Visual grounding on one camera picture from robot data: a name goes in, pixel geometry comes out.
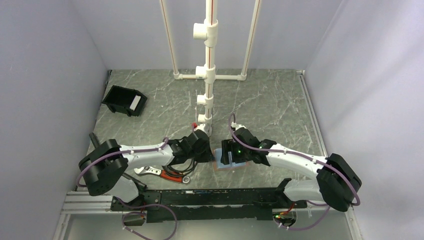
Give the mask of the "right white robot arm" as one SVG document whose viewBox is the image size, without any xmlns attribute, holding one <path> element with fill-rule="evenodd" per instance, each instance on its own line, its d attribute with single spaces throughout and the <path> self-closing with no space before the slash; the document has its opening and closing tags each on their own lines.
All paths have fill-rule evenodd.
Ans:
<svg viewBox="0 0 424 240">
<path fill-rule="evenodd" d="M 290 149 L 274 140 L 258 140 L 243 125 L 230 128 L 231 138 L 222 140 L 221 163 L 253 162 L 267 167 L 285 168 L 306 180 L 283 179 L 276 187 L 276 203 L 287 208 L 298 201 L 323 202 L 339 212 L 358 206 L 362 181 L 339 154 L 311 155 Z"/>
</svg>

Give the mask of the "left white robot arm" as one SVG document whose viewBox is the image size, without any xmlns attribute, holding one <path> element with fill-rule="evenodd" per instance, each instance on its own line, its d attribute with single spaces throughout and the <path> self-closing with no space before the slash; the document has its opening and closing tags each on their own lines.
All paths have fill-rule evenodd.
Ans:
<svg viewBox="0 0 424 240">
<path fill-rule="evenodd" d="M 143 205 L 144 196 L 132 179 L 123 176 L 126 171 L 180 165 L 188 160 L 208 163 L 213 158 L 210 138 L 199 129 L 179 139 L 165 137 L 155 145 L 119 145 L 115 139 L 109 139 L 79 162 L 76 184 L 87 188 L 91 196 L 109 194 L 121 199 L 129 209 L 137 210 Z"/>
</svg>

